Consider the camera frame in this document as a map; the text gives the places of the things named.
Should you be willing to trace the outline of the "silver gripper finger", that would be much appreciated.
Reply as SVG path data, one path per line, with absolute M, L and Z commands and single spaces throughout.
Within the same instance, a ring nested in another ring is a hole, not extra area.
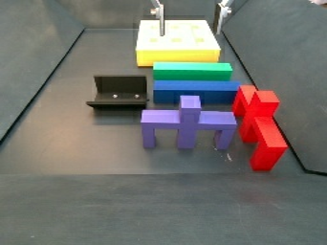
M 164 4 L 160 0 L 151 0 L 154 8 L 151 14 L 156 16 L 160 21 L 160 36 L 164 36 Z
M 223 20 L 227 18 L 227 16 L 231 14 L 231 4 L 234 0 L 222 0 L 222 2 L 218 4 L 218 21 L 216 21 L 216 33 L 222 32 L 223 27 Z

